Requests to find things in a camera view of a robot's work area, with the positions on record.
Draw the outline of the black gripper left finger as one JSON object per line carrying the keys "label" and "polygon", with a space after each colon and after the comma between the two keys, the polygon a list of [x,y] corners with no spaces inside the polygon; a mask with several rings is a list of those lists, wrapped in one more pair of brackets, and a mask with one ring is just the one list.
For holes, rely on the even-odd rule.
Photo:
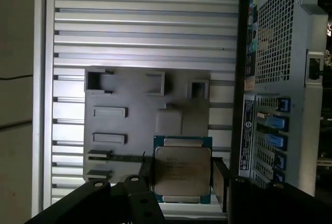
{"label": "black gripper left finger", "polygon": [[155,194],[149,188],[152,157],[142,157],[138,174],[111,185],[93,179],[31,219],[31,223],[164,223]]}

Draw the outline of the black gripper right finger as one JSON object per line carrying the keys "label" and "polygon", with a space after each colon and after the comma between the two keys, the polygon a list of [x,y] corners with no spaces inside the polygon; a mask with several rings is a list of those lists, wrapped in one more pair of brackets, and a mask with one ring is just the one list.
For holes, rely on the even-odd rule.
{"label": "black gripper right finger", "polygon": [[211,159],[212,188],[228,223],[331,223],[331,206],[288,183],[234,176],[222,158]]}

